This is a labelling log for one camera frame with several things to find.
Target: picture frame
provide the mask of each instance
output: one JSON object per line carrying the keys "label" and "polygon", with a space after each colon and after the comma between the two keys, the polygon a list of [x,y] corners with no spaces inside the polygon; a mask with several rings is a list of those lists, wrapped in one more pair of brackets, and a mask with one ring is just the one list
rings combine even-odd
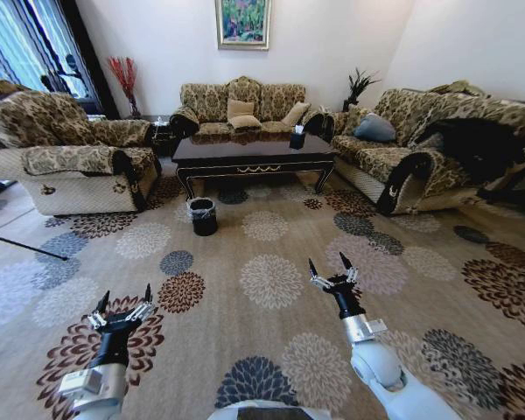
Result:
{"label": "picture frame", "polygon": [[268,50],[271,0],[215,0],[218,49]]}

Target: floor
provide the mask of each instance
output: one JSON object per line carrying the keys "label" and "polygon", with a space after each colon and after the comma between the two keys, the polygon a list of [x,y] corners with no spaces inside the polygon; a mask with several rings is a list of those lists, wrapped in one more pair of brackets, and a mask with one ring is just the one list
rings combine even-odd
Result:
{"label": "floor", "polygon": [[55,394],[99,346],[84,319],[151,284],[157,309],[131,338],[126,418],[203,419],[241,399],[385,418],[349,365],[334,300],[309,284],[360,268],[354,289],[407,368],[463,418],[525,418],[525,215],[464,207],[386,218],[336,176],[203,185],[219,230],[198,237],[171,162],[140,214],[40,215],[21,185],[0,194],[0,419],[68,419]]}

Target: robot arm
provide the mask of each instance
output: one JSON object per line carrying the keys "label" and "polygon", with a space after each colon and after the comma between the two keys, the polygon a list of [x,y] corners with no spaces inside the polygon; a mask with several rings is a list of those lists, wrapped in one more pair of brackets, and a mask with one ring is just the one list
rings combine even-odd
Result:
{"label": "robot arm", "polygon": [[127,348],[129,336],[153,312],[150,285],[143,302],[126,312],[105,317],[109,291],[87,318],[101,335],[101,346],[88,369],[72,372],[62,378],[59,393],[73,400],[77,420],[114,420],[119,418],[126,388]]}
{"label": "robot arm", "polygon": [[311,283],[332,294],[340,308],[346,336],[352,345],[352,367],[370,387],[391,420],[456,420],[460,417],[432,389],[401,365],[388,346],[375,339],[387,330],[381,319],[368,321],[352,289],[358,270],[340,253],[346,274],[324,279],[309,260]]}

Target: sofa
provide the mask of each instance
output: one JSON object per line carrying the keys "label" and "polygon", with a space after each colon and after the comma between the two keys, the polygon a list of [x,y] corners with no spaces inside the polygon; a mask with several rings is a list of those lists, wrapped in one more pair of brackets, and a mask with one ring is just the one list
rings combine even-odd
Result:
{"label": "sofa", "polygon": [[[228,124],[228,99],[255,104],[254,117],[262,127],[249,133],[235,131]],[[298,84],[262,84],[246,76],[227,84],[186,83],[181,86],[181,106],[170,116],[171,131],[193,142],[253,141],[291,133],[281,120],[296,102],[305,101],[305,87]],[[324,115],[308,109],[300,118],[305,131],[321,134]]]}
{"label": "sofa", "polygon": [[[361,118],[372,111],[393,125],[394,142],[377,143],[353,135]],[[348,112],[328,113],[324,136],[339,152],[336,171],[366,194],[379,212],[415,214],[475,204],[480,201],[479,188],[502,188],[525,167],[524,161],[517,162],[502,177],[474,184],[457,160],[416,144],[430,123],[472,117],[506,124],[517,137],[525,136],[525,103],[408,89],[387,90],[373,110],[352,106]]]}
{"label": "sofa", "polygon": [[161,173],[149,131],[90,122],[69,94],[0,95],[0,179],[19,181],[46,215],[142,211]]}

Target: white wall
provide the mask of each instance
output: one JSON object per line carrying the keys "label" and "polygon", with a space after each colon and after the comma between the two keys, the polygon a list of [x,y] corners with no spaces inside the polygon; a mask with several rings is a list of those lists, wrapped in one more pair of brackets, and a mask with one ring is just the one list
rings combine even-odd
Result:
{"label": "white wall", "polygon": [[525,101],[525,0],[416,0],[384,87],[460,79]]}
{"label": "white wall", "polygon": [[[414,0],[273,0],[267,52],[218,50],[214,0],[78,0],[117,107],[128,103],[110,74],[109,55],[138,66],[143,114],[170,114],[185,82],[226,83],[247,75],[296,82],[307,100],[339,109],[355,66],[385,77]],[[362,97],[373,106],[380,83]]]}

